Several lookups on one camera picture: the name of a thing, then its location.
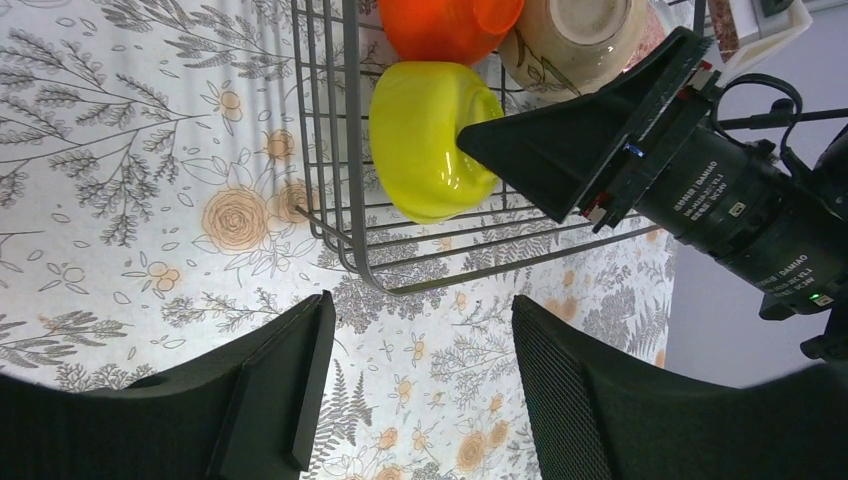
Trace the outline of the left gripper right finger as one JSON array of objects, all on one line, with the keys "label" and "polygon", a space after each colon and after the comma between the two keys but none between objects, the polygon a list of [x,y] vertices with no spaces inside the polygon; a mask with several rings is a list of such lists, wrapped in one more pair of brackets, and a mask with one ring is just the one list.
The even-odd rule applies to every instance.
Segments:
[{"label": "left gripper right finger", "polygon": [[526,296],[517,363],[545,479],[843,479],[847,368],[732,388],[632,357]]}]

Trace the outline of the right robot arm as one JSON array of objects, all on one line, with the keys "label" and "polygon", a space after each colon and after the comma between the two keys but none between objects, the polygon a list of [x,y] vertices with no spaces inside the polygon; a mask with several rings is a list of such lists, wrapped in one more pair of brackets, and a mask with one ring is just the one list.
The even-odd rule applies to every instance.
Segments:
[{"label": "right robot arm", "polygon": [[465,127],[458,146],[555,222],[644,215],[761,291],[765,320],[827,312],[801,350],[843,361],[847,139],[809,168],[786,142],[731,138],[709,46],[676,28],[599,91]]}]

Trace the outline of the yellow plastic bowl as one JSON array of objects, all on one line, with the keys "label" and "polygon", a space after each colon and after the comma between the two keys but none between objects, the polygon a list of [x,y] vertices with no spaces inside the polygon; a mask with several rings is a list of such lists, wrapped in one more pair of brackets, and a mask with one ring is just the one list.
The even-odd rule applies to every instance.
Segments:
[{"label": "yellow plastic bowl", "polygon": [[369,107],[369,147],[390,202],[408,220],[436,224],[478,207],[497,176],[457,145],[467,126],[503,117],[469,67],[402,61],[379,78]]}]

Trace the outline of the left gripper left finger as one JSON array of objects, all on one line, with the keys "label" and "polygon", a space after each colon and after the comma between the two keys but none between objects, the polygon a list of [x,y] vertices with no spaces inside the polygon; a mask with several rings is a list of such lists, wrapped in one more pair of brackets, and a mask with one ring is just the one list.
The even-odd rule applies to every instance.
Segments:
[{"label": "left gripper left finger", "polygon": [[322,292],[121,390],[1,379],[5,479],[296,479],[309,468],[336,312]]}]

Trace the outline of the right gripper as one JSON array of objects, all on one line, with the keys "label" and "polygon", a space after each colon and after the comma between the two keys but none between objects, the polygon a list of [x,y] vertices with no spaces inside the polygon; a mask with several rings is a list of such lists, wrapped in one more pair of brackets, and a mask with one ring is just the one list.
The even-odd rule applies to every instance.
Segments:
[{"label": "right gripper", "polygon": [[727,136],[722,89],[690,83],[711,44],[678,27],[597,92],[467,126],[457,145],[556,222],[579,210],[618,224],[636,209],[714,259],[786,259],[774,144]]}]

